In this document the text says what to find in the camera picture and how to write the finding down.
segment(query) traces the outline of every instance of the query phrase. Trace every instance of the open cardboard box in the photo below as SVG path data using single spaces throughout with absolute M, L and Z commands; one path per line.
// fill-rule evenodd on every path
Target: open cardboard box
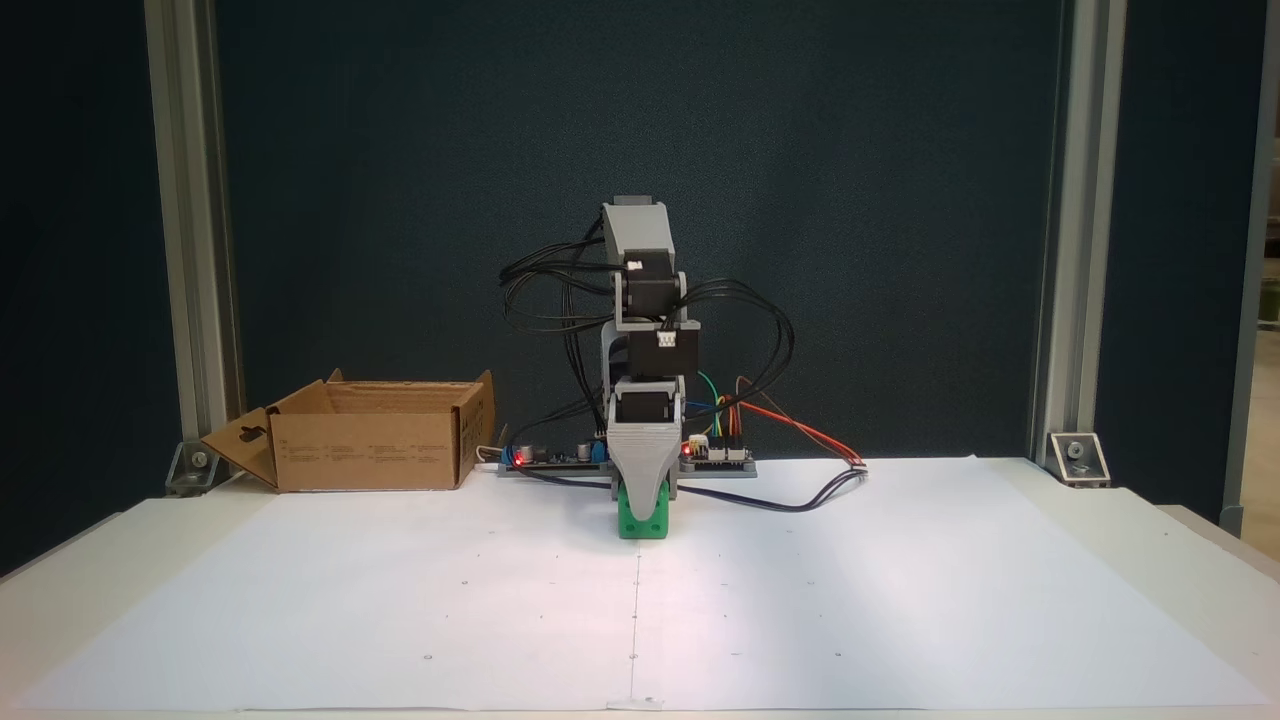
M 488 370 L 474 383 L 347 382 L 334 370 L 204 441 L 278 492 L 453 489 L 493 427 Z

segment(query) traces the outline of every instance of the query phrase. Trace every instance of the dark fabric wall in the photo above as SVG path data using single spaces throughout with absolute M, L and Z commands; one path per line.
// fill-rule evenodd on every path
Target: dark fabric wall
M 691 279 L 791 315 L 788 411 L 870 455 L 1023 455 L 1062 12 L 223 0 L 250 402 L 493 368 L 500 420 L 541 415 L 568 369 L 503 324 L 495 273 L 652 193 Z M 698 316 L 713 377 L 756 372 L 764 318 Z
M 1217 521 L 1265 0 L 1129 0 L 1097 430 L 1111 474 Z
M 0 574 L 160 495 L 182 434 L 142 3 L 3 27 Z

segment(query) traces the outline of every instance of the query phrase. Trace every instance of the table surface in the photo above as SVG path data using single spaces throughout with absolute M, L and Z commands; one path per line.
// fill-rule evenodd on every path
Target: table surface
M 1020 459 L 986 461 L 1050 519 L 1117 571 L 1130 585 L 1271 698 L 1280 698 L 1280 571 L 1238 541 L 1180 509 L 1149 505 L 1126 489 L 1070 489 Z M 0 584 L 0 716 L 22 719 L 155 717 L 146 712 L 15 710 L 13 701 L 73 657 L 99 633 L 274 495 L 252 479 L 228 483 L 189 500 L 147 500 Z M 452 717 L 442 711 L 306 711 L 291 717 Z M 165 714 L 207 717 L 207 714 Z M 273 711 L 273 716 L 282 716 Z M 483 717 L 561 716 L 539 712 L 468 712 Z M 618 711 L 575 714 L 617 717 Z M 682 712 L 664 715 L 685 715 Z M 699 714 L 719 717 L 746 712 Z M 797 712 L 751 711 L 782 717 Z M 915 717 L 1280 717 L 1270 706 L 1220 708 L 952 711 L 810 711 L 859 719 Z

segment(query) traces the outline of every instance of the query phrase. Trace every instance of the white paper sheet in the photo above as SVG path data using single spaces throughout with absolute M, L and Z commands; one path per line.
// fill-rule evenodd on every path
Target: white paper sheet
M 800 500 L 838 464 L 700 484 Z M 873 464 L 780 515 L 603 491 L 271 501 L 23 700 L 76 710 L 1265 703 L 980 460 Z
M 799 502 L 840 464 L 759 468 L 735 492 Z M 637 605 L 635 687 L 664 708 L 1268 702 L 980 460 L 876 464 L 749 523 L 678 502 L 696 521 L 641 551 Z

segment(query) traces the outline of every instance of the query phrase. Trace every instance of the green cube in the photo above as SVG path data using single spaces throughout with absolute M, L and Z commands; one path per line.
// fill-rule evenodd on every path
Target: green cube
M 618 484 L 618 537 L 639 539 L 662 539 L 667 537 L 667 505 L 671 501 L 671 488 L 662 483 L 658 488 L 658 503 L 648 520 L 636 520 L 631 514 L 631 501 L 627 500 L 626 483 Z

